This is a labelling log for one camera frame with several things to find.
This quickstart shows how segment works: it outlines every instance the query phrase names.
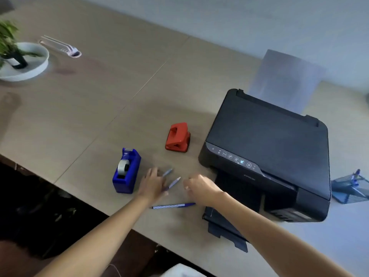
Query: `person's left hand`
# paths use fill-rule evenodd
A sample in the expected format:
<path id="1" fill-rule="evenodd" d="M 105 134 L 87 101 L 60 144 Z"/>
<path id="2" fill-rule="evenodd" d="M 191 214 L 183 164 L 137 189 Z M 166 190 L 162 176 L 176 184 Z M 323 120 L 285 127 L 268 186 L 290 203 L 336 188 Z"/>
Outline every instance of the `person's left hand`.
<path id="1" fill-rule="evenodd" d="M 150 168 L 141 180 L 137 196 L 142 196 L 149 204 L 153 204 L 160 197 L 168 195 L 168 191 L 164 191 L 164 184 L 165 179 L 158 176 L 158 168 Z"/>

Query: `round white tray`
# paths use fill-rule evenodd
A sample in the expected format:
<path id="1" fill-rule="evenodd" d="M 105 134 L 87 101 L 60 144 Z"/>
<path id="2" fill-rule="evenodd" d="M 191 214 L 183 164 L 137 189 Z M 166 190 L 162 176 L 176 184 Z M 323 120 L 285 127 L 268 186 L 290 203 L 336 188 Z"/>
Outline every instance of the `round white tray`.
<path id="1" fill-rule="evenodd" d="M 35 52 L 41 57 L 33 57 L 25 55 L 24 59 L 28 66 L 24 69 L 14 69 L 10 64 L 4 62 L 0 69 L 0 80 L 8 82 L 18 82 L 21 80 L 28 80 L 41 74 L 49 64 L 49 51 L 44 46 L 37 43 L 17 43 L 18 47 L 23 51 Z"/>

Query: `person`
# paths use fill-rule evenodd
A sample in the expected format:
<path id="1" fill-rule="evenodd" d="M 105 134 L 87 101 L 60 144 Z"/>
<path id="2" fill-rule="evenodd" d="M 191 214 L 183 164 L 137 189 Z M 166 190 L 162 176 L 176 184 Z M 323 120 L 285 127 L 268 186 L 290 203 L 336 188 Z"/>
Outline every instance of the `person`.
<path id="1" fill-rule="evenodd" d="M 127 205 L 56 257 L 36 276 L 99 277 L 140 215 L 168 194 L 163 188 L 164 181 L 158 176 L 156 167 L 149 169 Z M 215 208 L 247 237 L 279 276 L 353 276 L 309 244 L 221 191 L 209 178 L 195 174 L 184 180 L 183 185 L 196 204 Z"/>

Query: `epson logo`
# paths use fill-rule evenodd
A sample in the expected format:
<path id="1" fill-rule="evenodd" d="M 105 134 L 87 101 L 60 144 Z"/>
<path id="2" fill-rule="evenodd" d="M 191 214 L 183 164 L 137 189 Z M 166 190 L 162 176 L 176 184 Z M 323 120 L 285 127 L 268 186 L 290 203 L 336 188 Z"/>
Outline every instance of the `epson logo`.
<path id="1" fill-rule="evenodd" d="M 244 174 L 244 176 L 255 181 L 255 179 L 254 178 L 251 178 L 250 176 L 247 176 L 245 174 Z"/>

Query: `forearm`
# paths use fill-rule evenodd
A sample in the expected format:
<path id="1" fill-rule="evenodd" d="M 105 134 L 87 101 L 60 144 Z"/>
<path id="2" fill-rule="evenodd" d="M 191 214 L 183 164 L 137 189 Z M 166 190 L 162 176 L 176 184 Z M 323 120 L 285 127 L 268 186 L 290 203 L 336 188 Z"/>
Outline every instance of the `forearm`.
<path id="1" fill-rule="evenodd" d="M 352 276 L 298 237 L 226 193 L 219 194 L 215 209 L 250 241 L 281 277 Z"/>
<path id="2" fill-rule="evenodd" d="M 99 277 L 149 202 L 136 197 L 46 266 L 37 277 Z"/>

